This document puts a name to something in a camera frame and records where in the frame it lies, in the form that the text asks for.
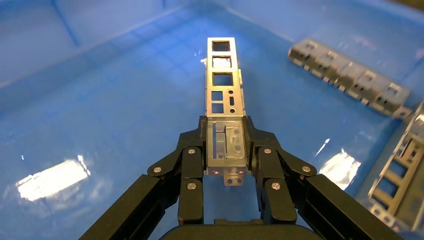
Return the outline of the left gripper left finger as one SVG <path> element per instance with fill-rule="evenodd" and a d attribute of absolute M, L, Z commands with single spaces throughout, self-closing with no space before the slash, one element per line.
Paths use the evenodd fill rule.
<path fill-rule="evenodd" d="M 202 224 L 207 117 L 180 134 L 176 149 L 151 165 L 80 237 L 147 240 L 167 208 L 179 201 L 180 224 Z"/>

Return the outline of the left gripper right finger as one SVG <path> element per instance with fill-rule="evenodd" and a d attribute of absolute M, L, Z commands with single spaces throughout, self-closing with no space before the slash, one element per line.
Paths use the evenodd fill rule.
<path fill-rule="evenodd" d="M 248 169 L 263 223 L 284 240 L 398 240 L 400 236 L 276 135 L 243 117 Z"/>

